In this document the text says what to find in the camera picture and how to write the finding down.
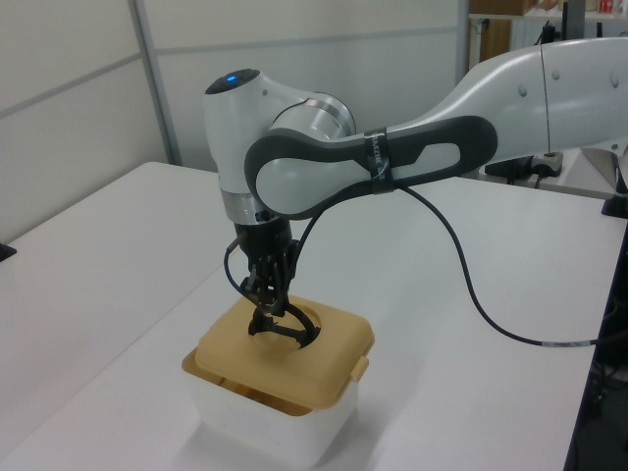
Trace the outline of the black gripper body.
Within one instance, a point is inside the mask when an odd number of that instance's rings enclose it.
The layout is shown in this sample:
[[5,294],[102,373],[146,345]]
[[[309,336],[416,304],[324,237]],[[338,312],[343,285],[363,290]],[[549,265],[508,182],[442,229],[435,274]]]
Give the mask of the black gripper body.
[[235,233],[238,236],[244,234],[240,246],[253,261],[286,251],[292,241],[289,221],[270,221],[258,225],[235,224]]

